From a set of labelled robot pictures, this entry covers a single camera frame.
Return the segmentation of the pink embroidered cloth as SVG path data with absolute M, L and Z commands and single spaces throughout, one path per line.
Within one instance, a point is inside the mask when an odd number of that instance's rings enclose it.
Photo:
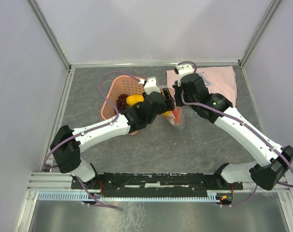
M 237 87 L 232 66 L 197 68 L 210 94 L 219 93 L 236 105 Z

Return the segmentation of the dark red grape bunch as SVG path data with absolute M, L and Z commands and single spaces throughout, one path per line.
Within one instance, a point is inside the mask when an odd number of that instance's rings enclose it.
M 126 99 L 128 96 L 129 95 L 127 94 L 120 94 L 118 96 L 118 99 L 116 100 L 116 106 L 119 111 L 122 111 L 128 107 L 128 104 L 126 103 Z

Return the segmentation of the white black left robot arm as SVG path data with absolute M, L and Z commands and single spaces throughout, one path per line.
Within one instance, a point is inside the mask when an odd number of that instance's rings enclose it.
M 89 189 L 95 188 L 99 177 L 95 168 L 81 158 L 81 153 L 103 141 L 142 130 L 158 115 L 175 108 L 175 100 L 167 88 L 161 93 L 144 93 L 143 97 L 143 101 L 105 121 L 75 129 L 62 126 L 50 145 L 59 171 L 77 176 Z

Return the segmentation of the clear zip top bag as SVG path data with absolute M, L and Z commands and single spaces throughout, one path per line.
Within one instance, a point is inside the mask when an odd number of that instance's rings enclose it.
M 169 89 L 172 97 L 174 98 L 175 90 L 172 87 L 161 85 L 161 86 L 159 86 L 159 88 L 160 88 L 160 90 L 165 89 L 165 88 Z M 178 130 L 182 131 L 186 126 L 182 108 L 177 107 L 176 104 L 175 104 L 175 109 L 173 111 L 171 111 L 171 112 L 172 113 L 170 114 L 170 116 L 165 117 L 165 118 L 167 119 L 168 123 L 172 127 L 177 128 Z

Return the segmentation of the yellow toy mango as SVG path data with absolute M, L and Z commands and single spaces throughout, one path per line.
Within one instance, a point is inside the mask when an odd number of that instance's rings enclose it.
M 129 105 L 129 106 L 133 106 L 135 105 L 136 103 L 138 102 L 143 102 L 144 101 L 144 97 L 143 95 L 139 95 L 139 94 L 136 94 L 136 95 L 130 95 L 126 98 L 126 104 Z

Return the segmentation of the aluminium frame rail front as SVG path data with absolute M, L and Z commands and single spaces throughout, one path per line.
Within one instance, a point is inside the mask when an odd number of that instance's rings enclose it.
M 61 173 L 32 173 L 27 187 L 28 191 L 79 191 L 71 188 L 72 176 L 70 174 Z M 250 193 L 254 190 L 255 184 L 245 182 L 242 190 L 235 190 L 234 193 Z M 214 193 L 228 193 L 228 190 L 207 190 Z M 276 185 L 271 191 L 264 190 L 260 187 L 257 193 L 267 192 L 290 192 L 288 187 Z

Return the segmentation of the orange toy fruit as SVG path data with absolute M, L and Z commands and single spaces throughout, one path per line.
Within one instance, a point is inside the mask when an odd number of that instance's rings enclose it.
M 161 116 L 169 117 L 171 113 L 172 113 L 171 111 L 167 111 L 167 112 L 161 114 Z

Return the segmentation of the pink plastic perforated basket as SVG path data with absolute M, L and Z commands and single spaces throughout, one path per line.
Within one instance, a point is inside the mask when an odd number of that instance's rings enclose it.
M 129 76 L 120 75 L 112 82 L 106 97 L 113 105 L 116 105 L 117 99 L 121 94 L 136 95 L 142 94 L 143 92 L 143 85 Z M 116 115 L 114 108 L 107 101 L 104 101 L 100 114 L 103 120 L 107 120 Z

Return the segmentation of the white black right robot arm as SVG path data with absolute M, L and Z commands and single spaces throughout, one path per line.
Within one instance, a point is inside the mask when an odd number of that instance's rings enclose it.
M 234 182 L 253 182 L 265 190 L 276 184 L 291 169 L 293 147 L 281 146 L 252 126 L 236 107 L 222 94 L 209 93 L 203 78 L 197 73 L 179 77 L 175 81 L 177 106 L 189 106 L 198 116 L 229 133 L 255 159 L 242 164 L 225 164 L 214 176 L 214 185 L 225 189 Z

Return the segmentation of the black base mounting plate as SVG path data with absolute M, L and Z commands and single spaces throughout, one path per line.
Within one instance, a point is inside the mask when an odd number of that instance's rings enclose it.
M 230 184 L 219 174 L 203 173 L 103 173 L 84 185 L 111 198 L 206 197 L 207 190 L 243 189 L 241 182 Z

